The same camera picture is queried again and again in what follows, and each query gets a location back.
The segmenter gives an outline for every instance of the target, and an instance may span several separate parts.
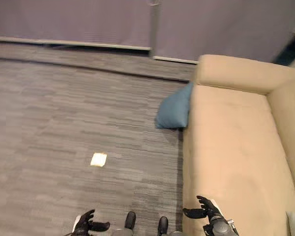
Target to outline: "sofa seat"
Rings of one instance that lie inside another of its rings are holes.
[[[183,206],[214,199],[241,236],[287,236],[295,187],[265,95],[195,84],[184,131]],[[183,218],[204,236],[207,219]]]

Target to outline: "gray curtain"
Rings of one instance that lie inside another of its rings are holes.
[[[0,36],[149,47],[145,0],[0,0]]]
[[[272,61],[295,30],[295,0],[162,0],[154,54]]]

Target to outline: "black shoe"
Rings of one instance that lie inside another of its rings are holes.
[[[162,236],[162,234],[167,234],[168,230],[168,219],[165,216],[162,216],[158,222],[157,236]]]
[[[124,227],[133,230],[136,223],[136,213],[133,211],[128,212]]]

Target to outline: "sofa armrest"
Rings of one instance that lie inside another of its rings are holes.
[[[267,94],[295,79],[295,68],[256,60],[218,55],[199,59],[194,82],[227,89]]]

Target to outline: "blue pillow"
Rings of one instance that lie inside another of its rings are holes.
[[[165,98],[156,116],[156,128],[180,128],[188,125],[190,95],[193,83]]]

